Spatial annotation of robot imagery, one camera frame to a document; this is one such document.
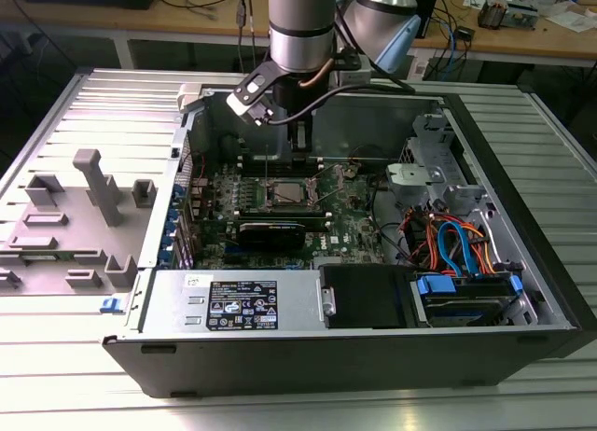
power supply label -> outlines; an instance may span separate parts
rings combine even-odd
[[[207,328],[212,331],[277,329],[276,282],[212,282]]]

sticker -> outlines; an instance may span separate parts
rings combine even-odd
[[[21,258],[23,260],[26,260],[26,261],[56,261],[58,259],[56,256],[53,256],[53,255],[49,255],[49,256],[27,256],[27,255],[23,255],[23,256],[21,256]]]
[[[212,274],[187,274],[185,276],[185,286],[187,288],[207,287],[214,276]]]
[[[212,331],[277,329],[277,291],[275,281],[211,282],[207,328]]]

wooden desk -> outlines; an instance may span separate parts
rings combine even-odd
[[[187,9],[169,7],[157,0],[149,10],[128,10],[112,7],[78,7],[53,4],[27,4],[19,0],[25,11],[49,34],[108,37],[115,43],[123,68],[133,68],[129,40],[145,39],[191,43],[235,44],[238,29],[235,23],[237,0],[216,6],[216,21]],[[182,4],[183,0],[169,0]],[[195,0],[207,3],[214,0]],[[446,0],[450,13],[462,18],[463,26],[476,30],[468,59],[512,63],[543,63],[555,65],[591,66],[597,60],[597,29],[574,33],[545,19],[537,29],[486,30],[477,26],[478,11],[462,9],[463,0]],[[597,0],[580,0],[594,4]],[[257,44],[268,44],[268,0],[254,0]],[[415,40],[410,54],[415,56],[414,69],[427,62],[446,47],[446,39],[433,22],[425,39]],[[23,33],[35,28],[16,9],[11,0],[0,0],[0,30]],[[244,29],[244,44],[248,28]]]

metal bracket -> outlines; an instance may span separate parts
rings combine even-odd
[[[334,314],[336,314],[334,288],[323,288],[321,290],[321,305],[324,309],[324,315],[333,316]]]

blue connector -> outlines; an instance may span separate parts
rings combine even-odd
[[[167,233],[172,233],[176,230],[176,225],[172,221],[166,221],[164,228]]]
[[[511,275],[510,283],[512,283],[512,287],[514,288],[514,291],[516,291],[516,294],[522,294],[524,286],[522,286],[521,278],[518,275]]]
[[[421,296],[429,293],[455,293],[456,286],[449,275],[427,274],[417,281]]]
[[[121,314],[124,313],[120,305],[122,304],[122,299],[118,298],[107,298],[104,299],[102,302],[102,306],[100,307],[100,313],[112,313],[112,314]]]
[[[168,219],[170,219],[171,221],[174,221],[175,219],[178,219],[178,211],[176,209],[169,209],[167,216],[168,216]]]
[[[161,237],[160,244],[162,246],[169,246],[172,243],[174,243],[174,240],[172,239],[172,237],[169,237],[168,235],[164,235],[163,237]]]
[[[180,185],[178,185],[178,184],[174,184],[173,185],[173,188],[172,188],[172,196],[173,196],[173,198],[184,197],[186,192],[187,191],[184,188],[182,188]]]

